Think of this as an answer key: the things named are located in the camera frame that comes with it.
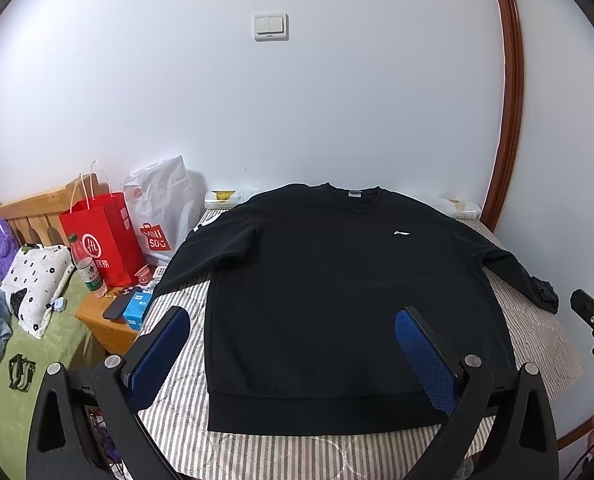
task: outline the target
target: white pillow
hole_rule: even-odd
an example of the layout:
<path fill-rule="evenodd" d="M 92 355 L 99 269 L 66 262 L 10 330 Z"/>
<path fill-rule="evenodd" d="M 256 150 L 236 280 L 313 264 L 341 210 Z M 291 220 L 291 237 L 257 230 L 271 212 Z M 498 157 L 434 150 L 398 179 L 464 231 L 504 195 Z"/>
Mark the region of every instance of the white pillow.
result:
<path fill-rule="evenodd" d="M 41 339 L 52 316 L 51 303 L 62 293 L 75 266 L 63 245 L 23 246 L 14 257 L 1 290 L 19 326 Z"/>

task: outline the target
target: white rope handle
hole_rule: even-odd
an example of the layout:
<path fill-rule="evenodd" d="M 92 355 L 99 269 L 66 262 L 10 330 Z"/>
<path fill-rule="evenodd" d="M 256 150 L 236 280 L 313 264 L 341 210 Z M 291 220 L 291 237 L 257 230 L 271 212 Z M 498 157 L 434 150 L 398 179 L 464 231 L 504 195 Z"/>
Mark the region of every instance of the white rope handle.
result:
<path fill-rule="evenodd" d="M 110 191 L 110 196 L 112 195 L 112 190 L 110 189 L 110 180 L 108 180 L 108 175 L 106 175 L 106 172 L 104 171 L 104 168 L 101 167 L 101 165 L 99 164 L 98 160 L 93 160 L 93 163 L 90 164 L 90 193 L 93 196 L 93 200 L 94 200 L 94 189 L 93 189 L 93 166 L 94 164 L 97 164 L 97 166 L 99 167 L 99 169 L 101 170 L 101 172 L 104 174 L 104 177 L 106 178 L 106 182 L 108 183 L 108 190 Z"/>
<path fill-rule="evenodd" d="M 90 200 L 88 200 L 88 192 L 86 191 L 86 184 L 84 184 L 84 175 L 79 173 L 77 180 L 75 182 L 75 189 L 72 190 L 72 196 L 70 197 L 70 212 L 72 213 L 72 201 L 75 199 L 75 193 L 77 192 L 77 186 L 79 184 L 79 180 L 81 179 L 81 187 L 84 188 L 84 195 L 86 196 L 86 205 L 88 209 L 90 209 Z"/>

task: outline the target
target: wooden headboard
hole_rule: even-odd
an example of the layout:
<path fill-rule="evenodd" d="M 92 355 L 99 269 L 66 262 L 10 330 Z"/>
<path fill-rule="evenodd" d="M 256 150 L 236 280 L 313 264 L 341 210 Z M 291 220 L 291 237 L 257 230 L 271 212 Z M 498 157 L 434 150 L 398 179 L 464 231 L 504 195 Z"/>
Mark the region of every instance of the wooden headboard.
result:
<path fill-rule="evenodd" d="M 88 196 L 92 192 L 108 192 L 108 185 L 99 184 L 95 173 L 84 175 L 83 180 Z M 70 208 L 73 192 L 74 202 L 86 197 L 80 179 L 20 200 L 0 202 L 0 216 L 8 221 L 20 244 L 68 245 L 68 234 L 61 227 L 59 215 Z"/>

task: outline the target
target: bed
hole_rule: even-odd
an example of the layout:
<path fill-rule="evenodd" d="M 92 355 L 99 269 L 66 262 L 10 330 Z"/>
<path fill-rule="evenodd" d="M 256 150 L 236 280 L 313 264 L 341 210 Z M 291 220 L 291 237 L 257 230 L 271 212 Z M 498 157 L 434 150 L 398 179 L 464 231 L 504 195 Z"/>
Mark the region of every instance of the bed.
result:
<path fill-rule="evenodd" d="M 202 221 L 219 214 L 209 210 Z M 501 246 L 479 221 L 459 219 Z M 502 306 L 518 365 L 538 364 L 552 400 L 582 374 L 579 358 L 555 317 L 526 300 L 486 269 Z M 171 305 L 190 315 L 191 332 L 155 402 L 139 416 L 177 471 L 201 480 L 309 480 L 403 478 L 438 426 L 351 436 L 247 436 L 207 431 L 208 394 L 203 361 L 203 323 L 209 275 L 201 276 L 152 305 L 140 335 L 148 333 Z M 485 418 L 468 451 L 484 447 L 493 418 Z"/>
<path fill-rule="evenodd" d="M 84 179 L 86 187 L 103 193 L 93 175 Z M 45 245 L 67 244 L 59 213 L 70 206 L 70 199 L 83 198 L 77 181 L 59 189 L 39 193 L 21 200 L 0 203 L 0 216 L 8 220 L 20 243 Z M 88 291 L 80 277 L 72 276 L 64 292 L 67 300 L 64 312 L 52 316 L 43 339 L 38 340 L 24 332 L 13 317 L 13 336 L 8 341 L 6 354 L 0 364 L 0 467 L 10 480 L 26 478 L 26 450 L 32 412 L 47 366 L 60 361 L 70 368 L 89 367 L 104 358 L 103 347 L 94 339 L 87 327 L 75 319 L 74 313 Z M 8 360 L 16 354 L 36 362 L 36 371 L 28 392 L 8 388 Z"/>

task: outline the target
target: plastic bottle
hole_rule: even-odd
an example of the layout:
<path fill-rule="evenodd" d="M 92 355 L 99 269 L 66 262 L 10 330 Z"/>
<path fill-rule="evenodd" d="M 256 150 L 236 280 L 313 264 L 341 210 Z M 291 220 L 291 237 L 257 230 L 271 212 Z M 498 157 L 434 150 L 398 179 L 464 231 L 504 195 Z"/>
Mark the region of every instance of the plastic bottle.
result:
<path fill-rule="evenodd" d="M 96 268 L 93 257 L 88 254 L 76 234 L 71 234 L 68 237 L 68 241 L 70 242 L 72 261 L 81 274 L 88 290 L 97 299 L 104 297 L 106 292 L 108 292 L 108 286 L 99 274 L 99 269 Z"/>

